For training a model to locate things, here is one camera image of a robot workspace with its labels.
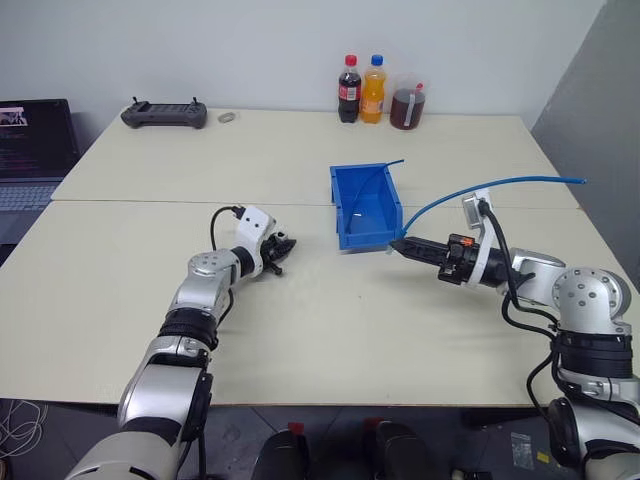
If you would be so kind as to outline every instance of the blue storage tray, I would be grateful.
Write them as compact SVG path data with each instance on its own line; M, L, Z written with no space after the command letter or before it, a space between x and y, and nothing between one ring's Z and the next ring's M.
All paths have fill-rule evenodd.
M340 250L384 248L400 236L402 205L385 163L340 165L329 170Z

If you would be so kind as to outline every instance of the electrical cable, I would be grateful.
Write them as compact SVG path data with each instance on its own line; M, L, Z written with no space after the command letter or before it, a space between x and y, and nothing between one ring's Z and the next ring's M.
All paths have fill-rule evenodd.
M184 450L182 451L182 453L180 454L180 459L178 460L178 471L180 471L180 469L182 468L182 465L184 465L185 460L187 459L187 456L189 455L189 450L191 450L191 444L193 442L188 442L185 446L184 446Z
M433 207L437 207L441 203L444 203L444 202L446 202L448 200L451 200L452 198L459 197L460 195L464 195L465 193L470 193L470 192L473 192L475 190L479 190L481 188L489 188L489 187L494 187L496 185L504 185L504 184L507 184L507 183L520 183L520 182L553 182L553 183L572 183L572 184L577 184L577 185L582 185L582 184L587 183L587 181L584 178L546 177L546 176L541 176L541 175L529 175L529 176L525 176L525 177L503 178L501 180L494 180L492 182L481 183L481 184L475 185L473 187L464 188L462 190L458 190L457 192L450 193L449 195L446 195L446 196L444 196L444 197L442 197L442 198L440 198L440 199L438 199L438 200L436 200L434 202L431 202L430 204L425 205L424 207L422 207L406 223L406 225L404 226L404 228L402 229L402 231L400 233L400 238L404 238L406 236L407 231L409 230L411 225L413 225L413 222L415 222L418 218L420 218L424 213L428 212Z
M220 215L222 212L224 212L226 210L233 210L233 207L229 206L229 207L219 208L218 210L216 210L216 213L213 214L213 217L211 217L211 225L209 226L209 234L211 236L211 248L214 251L217 250L217 248L216 248L216 235L215 235L215 231L214 231L214 227L215 227L215 224L216 224L216 219L218 218L218 215Z
M497 217L491 211L491 207L489 207L489 204L486 201L481 200L480 202L478 202L478 210L481 215L486 216L489 219L489 221L491 222L491 225L493 226L493 229L495 230L496 239L498 240L500 251L502 252L502 256L504 257L505 270L507 274L507 285L509 287L509 293L511 294L511 303L513 303L513 306L516 307L516 309L521 312L533 313L535 315L540 315L542 317L545 317L547 320L553 323L553 326L555 328L555 326L558 325L558 319L555 316L553 316L551 313L545 312L544 310L541 310L539 308L529 308L529 307L523 307L522 305L520 305L520 301L518 299L518 284L514 276L513 268L511 267L512 265L511 253L509 252L507 240L504 236L502 227L500 226L500 222L498 222Z
M534 273L530 273L529 275L525 275L522 278L522 280L520 282L520 285L522 283L526 282L527 280L530 280L534 276L535 276ZM551 340L552 344L555 342L556 338L551 332L549 332L547 330L544 330L542 328L534 327L533 325L527 325L526 323L520 323L520 322L516 322L515 320L513 320L509 316L509 304L510 303L512 303L511 293L507 292L507 294L504 297L504 300L502 301L502 318L504 318L504 320L509 325L511 325L513 327L516 327L516 328L520 328L522 330L527 330L529 332L535 332L535 333L539 333L541 335L544 335L544 336L546 336L547 338L549 338ZM549 365L553 361L553 356L554 356L554 352L552 350L551 352L549 352L549 355L547 355L547 357L537 367L535 367L531 371L531 373L529 373L529 376L527 376L527 382L526 382L527 394L529 395L529 398L531 399L531 403L533 403L533 406L536 408L536 410L538 410L538 413L540 413L540 416L542 418L544 418L544 420L547 423L549 423L549 418L547 417L547 414L544 413L544 410L542 409L542 406L538 402L538 399L536 398L535 393L533 392L533 380L536 377L536 375L538 375L542 370L544 370L546 368L547 365Z
M218 327L222 325L222 321L226 318L227 314L231 311L232 308L233 308L233 292L231 291L231 289L229 289L229 305L227 306L226 310L220 317L220 320L218 320Z
M211 248L215 251L217 250L216 248L216 234L215 234L215 225L216 225L216 219L218 218L218 215L220 215L222 212L225 212L227 210L230 210L233 212L233 214L235 215L235 217L240 220L242 218L242 216L244 215L245 212L245 208L241 207L241 206L226 206L226 207L222 207L219 208L218 210L216 210L216 212L213 214L213 216L211 217L211 224L209 225L209 236L211 237Z
M198 436L198 479L207 480L207 449L204 444L204 430Z
M14 413L23 405L27 405L36 410L35 420L26 421L17 427L12 427L11 420ZM26 400L16 402L12 400L9 404L9 413L0 422L0 459L7 457L19 457L25 455L38 446L42 438L42 424L47 418L49 407L39 407L35 403ZM7 448L9 442L18 444Z
M347 215L347 223L344 227L344 231L351 233L351 219L353 218L353 215L356 213L356 204L358 203L358 199L360 198L360 194L362 193L362 190L364 189L365 185L367 183L369 183L369 181L374 178L376 175L378 175L380 172L384 172L384 169L387 167L390 167L391 165L395 165L397 163L403 163L404 159L402 160L395 160L393 162L389 162L389 163L385 163L384 165L380 165L376 170L374 170L373 172L371 172L371 174L365 179L364 182L362 182L362 184L360 185L360 188L358 189L357 193L355 194L355 196L353 197L353 203L351 204L351 213L349 213L349 215Z

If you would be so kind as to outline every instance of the black cable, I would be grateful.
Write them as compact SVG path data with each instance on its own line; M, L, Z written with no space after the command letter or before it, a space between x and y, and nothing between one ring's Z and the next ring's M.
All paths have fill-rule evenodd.
M218 218L218 215L220 215L222 212L224 212L226 210L233 210L234 208L237 208L237 207L227 206L227 207L219 208L218 210L216 210L216 213L213 214L213 217L211 217L211 225L209 226L209 235L211 236L211 248L213 250L217 250L217 248L216 248L216 236L215 236L215 231L214 231L214 227L215 227L215 224L216 224L216 219Z
M531 278L531 277L529 277L529 278L527 278L527 277L528 276L525 276L523 278L525 278L526 280L529 280ZM533 325L528 325L526 323L520 323L520 322L517 322L514 319L512 319L509 316L509 304L510 303L513 303L513 298L511 298L511 293L507 292L506 295L504 296L504 300L502 301L502 318L504 318L504 320L509 325L511 325L512 327L520 328L522 330L527 330L529 332L539 333L540 335L544 335L545 337L547 337L552 342L555 341L555 339L556 339L555 335L553 333L551 333L549 330L545 330L544 328L540 328L540 327L535 327Z
M229 289L229 306L220 317L220 320L218 320L218 327L222 324L222 321L225 319L227 314L231 311L231 308L233 308L233 292L231 291L231 289Z
M547 367L547 365L549 365L552 361L553 361L553 352L549 352L549 355L547 355L547 358L545 358L540 365L538 365L536 368L531 370L531 373L527 377L527 393L529 394L531 403L533 403L533 406L536 407L536 410L538 410L538 413L540 414L540 416L544 418L544 421L547 423L550 423L549 417L547 417L547 414L544 413L542 406L540 406L538 399L533 393L533 379L536 378L536 375L538 375L542 370L544 370Z
M184 465L184 462L187 459L187 455L189 455L189 450L191 450L191 442L185 445L184 450L180 455L180 459L178 460L178 471L180 471L180 469L182 468L182 465Z
M500 245L500 251L504 256L505 270L507 273L507 285L509 287L509 292L511 293L513 306L516 308L516 310L519 310L521 312L533 313L535 315L541 315L545 317L547 320L553 323L554 327L558 325L558 319L554 317L552 314L550 314L549 312L545 312L544 310L540 310L539 308L529 308L529 307L523 307L522 305L520 305L520 301L518 299L519 285L518 285L518 282L516 281L514 271L511 266L512 265L511 253L509 252L509 247L507 246L507 240L504 236L504 231L502 230L502 227L500 226L500 222L498 222L498 219L496 218L495 214L491 211L491 207L486 201L480 200L480 202L478 202L478 210L483 216L486 216L489 219L489 221L491 222L491 225L493 226L493 229L496 232L496 239L498 240L498 244Z
M198 479L207 480L207 449L204 445L204 430L198 436Z

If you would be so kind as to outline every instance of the game controller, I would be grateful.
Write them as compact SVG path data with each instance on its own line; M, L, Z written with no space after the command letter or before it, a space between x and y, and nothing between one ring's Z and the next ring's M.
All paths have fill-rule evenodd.
M183 125L202 128L207 122L207 107L193 97L191 103L149 103L139 102L133 97L133 105L120 118L131 128L143 125Z

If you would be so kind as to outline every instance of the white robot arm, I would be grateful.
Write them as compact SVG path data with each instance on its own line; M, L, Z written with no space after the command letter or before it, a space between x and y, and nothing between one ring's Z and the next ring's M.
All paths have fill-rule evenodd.
M234 207L236 246L189 260L158 336L127 385L118 407L120 432L96 444L67 480L174 480L181 459L202 432L211 400L207 373L217 328L233 305L230 287L256 277L295 245L256 207Z
M463 198L463 207L469 227L482 229L482 244L452 234L446 245L409 237L392 247L407 258L439 266L441 280L496 287L505 295L505 320L549 337L551 353L529 376L527 389L539 408L531 382L551 364L565 397L553 400L547 413L539 410L560 464L580 469L587 479L640 478L640 379L632 372L631 326L622 321L631 300L629 287L605 270L567 267L547 255L509 251L486 190ZM494 238L500 249L490 248ZM520 301L552 307L560 318ZM552 320L551 330L514 322L510 303L543 314Z

